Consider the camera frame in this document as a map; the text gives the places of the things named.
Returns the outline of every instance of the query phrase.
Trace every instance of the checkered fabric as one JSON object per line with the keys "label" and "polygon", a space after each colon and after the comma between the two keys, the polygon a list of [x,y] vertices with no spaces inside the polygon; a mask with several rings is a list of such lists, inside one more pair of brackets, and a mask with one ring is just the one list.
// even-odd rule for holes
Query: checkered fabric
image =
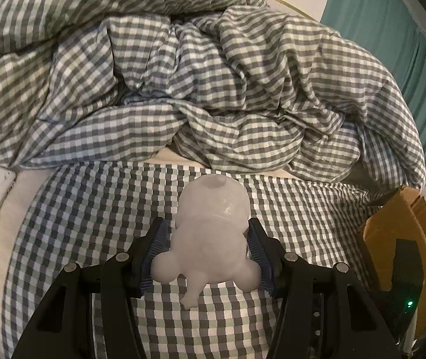
{"label": "checkered fabric", "polygon": [[[268,235],[287,251],[324,266],[349,263],[365,279],[355,235],[378,207],[377,196],[346,184],[323,184],[262,175],[231,175],[204,168],[127,162],[92,162],[59,168],[40,188],[13,249],[4,289],[2,335],[9,358],[54,277],[70,261],[104,262],[145,235],[164,217],[174,228],[178,198],[203,174],[226,174],[242,183]],[[271,343],[281,303],[264,291],[243,293],[233,282],[207,285],[199,307],[179,300],[185,279],[155,283],[133,313],[152,358],[262,358]],[[105,358],[101,314],[95,303],[98,358]]]}
{"label": "checkered fabric", "polygon": [[0,164],[144,160],[420,187],[422,146],[369,52],[265,0],[0,0]]}

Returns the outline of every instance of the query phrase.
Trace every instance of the white stuffed animal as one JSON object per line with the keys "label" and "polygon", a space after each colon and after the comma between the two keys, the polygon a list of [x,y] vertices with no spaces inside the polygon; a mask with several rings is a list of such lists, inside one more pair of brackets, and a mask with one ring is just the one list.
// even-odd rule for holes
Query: white stuffed animal
{"label": "white stuffed animal", "polygon": [[247,258],[249,218],[250,199],[233,178],[210,174],[190,182],[178,202],[170,251],[153,259],[152,278],[169,283],[183,274],[186,309],[198,306],[208,283],[233,280],[243,291],[257,289],[261,269]]}

